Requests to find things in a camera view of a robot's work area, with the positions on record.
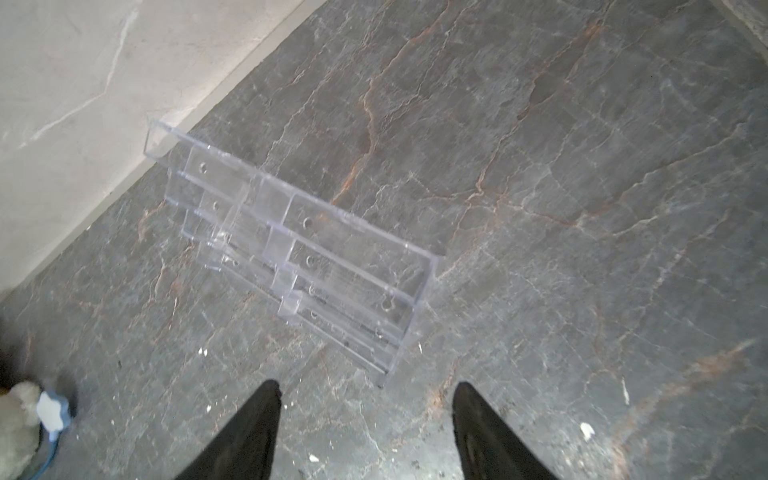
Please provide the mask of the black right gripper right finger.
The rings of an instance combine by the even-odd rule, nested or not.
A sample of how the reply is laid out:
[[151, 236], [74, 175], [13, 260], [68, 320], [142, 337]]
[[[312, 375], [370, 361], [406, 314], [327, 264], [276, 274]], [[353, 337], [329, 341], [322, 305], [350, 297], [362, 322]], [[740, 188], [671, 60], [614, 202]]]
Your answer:
[[452, 421], [465, 479], [557, 479], [469, 382], [454, 391]]

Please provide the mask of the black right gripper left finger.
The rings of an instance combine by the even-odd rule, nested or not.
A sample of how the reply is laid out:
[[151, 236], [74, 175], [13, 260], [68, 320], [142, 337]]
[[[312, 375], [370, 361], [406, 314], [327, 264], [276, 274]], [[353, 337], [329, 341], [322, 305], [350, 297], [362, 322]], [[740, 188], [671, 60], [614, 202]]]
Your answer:
[[176, 479], [269, 479], [281, 410], [279, 383], [266, 380]]

